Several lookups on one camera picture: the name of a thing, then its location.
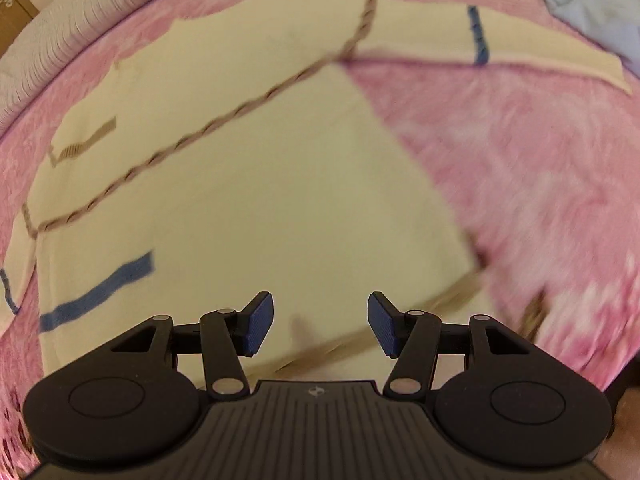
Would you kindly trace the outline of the cream knit sweater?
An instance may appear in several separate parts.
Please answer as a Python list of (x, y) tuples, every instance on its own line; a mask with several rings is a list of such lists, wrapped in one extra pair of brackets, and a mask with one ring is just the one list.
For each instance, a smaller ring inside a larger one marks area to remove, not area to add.
[(625, 88), (613, 55), (464, 3), (245, 0), (112, 66), (63, 119), (14, 220), (1, 323), (39, 287), (54, 372), (154, 314), (190, 322), (266, 290), (255, 375), (330, 352), (372, 370), (366, 303), (489, 311), (468, 241), (347, 61), (523, 64)]

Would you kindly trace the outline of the pink floral bed blanket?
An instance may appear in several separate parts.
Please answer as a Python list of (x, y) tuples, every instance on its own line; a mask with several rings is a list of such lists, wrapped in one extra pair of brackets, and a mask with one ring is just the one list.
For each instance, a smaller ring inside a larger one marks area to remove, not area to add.
[[(245, 0), (152, 0), (77, 55), (11, 128), (1, 130), (1, 266), (14, 220), (68, 112), (113, 65), (178, 21)], [(572, 36), (544, 0), (464, 3)], [(468, 241), (487, 312), (599, 387), (639, 349), (639, 81), (625, 88), (523, 64), (347, 61), (344, 70), (425, 172)], [(371, 344), (372, 370), (338, 363), (300, 379), (383, 379), (390, 362)], [(1, 323), (1, 474), (36, 466), (24, 426), (28, 390), (50, 374), (40, 348), (39, 287)]]

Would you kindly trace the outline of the lilac striped quilt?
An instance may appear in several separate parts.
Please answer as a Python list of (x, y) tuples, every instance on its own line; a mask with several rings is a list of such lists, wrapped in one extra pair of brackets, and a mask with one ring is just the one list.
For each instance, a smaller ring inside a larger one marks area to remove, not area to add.
[(86, 47), (152, 0), (53, 0), (1, 58), (1, 130)]

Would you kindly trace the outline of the light blue garment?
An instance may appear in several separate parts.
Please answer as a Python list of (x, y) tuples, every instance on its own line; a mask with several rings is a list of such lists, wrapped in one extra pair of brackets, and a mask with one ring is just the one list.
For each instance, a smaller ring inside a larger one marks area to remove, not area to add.
[(550, 14), (639, 73), (639, 0), (544, 0)]

